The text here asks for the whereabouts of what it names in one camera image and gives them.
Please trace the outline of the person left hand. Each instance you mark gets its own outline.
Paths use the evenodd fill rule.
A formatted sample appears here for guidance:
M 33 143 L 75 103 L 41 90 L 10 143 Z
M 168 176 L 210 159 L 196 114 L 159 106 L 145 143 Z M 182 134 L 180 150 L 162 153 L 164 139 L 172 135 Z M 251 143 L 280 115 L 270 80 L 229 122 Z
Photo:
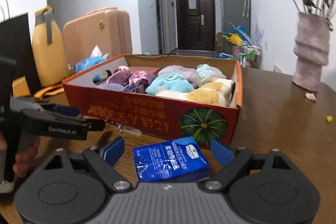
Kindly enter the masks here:
M 33 160 L 38 154 L 40 143 L 41 138 L 37 136 L 29 148 L 16 154 L 13 171 L 18 177 L 24 178 L 31 169 Z

